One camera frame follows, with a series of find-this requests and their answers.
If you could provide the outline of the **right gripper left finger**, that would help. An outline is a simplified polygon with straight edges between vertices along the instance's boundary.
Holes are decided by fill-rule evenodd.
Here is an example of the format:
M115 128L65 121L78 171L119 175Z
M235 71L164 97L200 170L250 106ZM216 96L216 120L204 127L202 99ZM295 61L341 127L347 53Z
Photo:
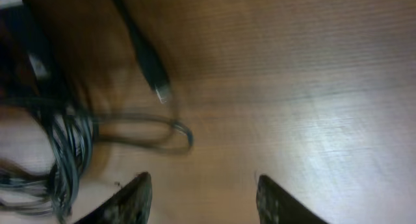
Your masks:
M146 224L152 202L151 175L142 172L76 224Z

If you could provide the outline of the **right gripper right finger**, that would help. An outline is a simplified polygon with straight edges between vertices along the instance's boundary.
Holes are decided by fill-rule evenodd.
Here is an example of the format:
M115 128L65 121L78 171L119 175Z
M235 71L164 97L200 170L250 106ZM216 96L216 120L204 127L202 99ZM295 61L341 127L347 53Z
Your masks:
M327 224L265 174L257 183L256 207L260 224Z

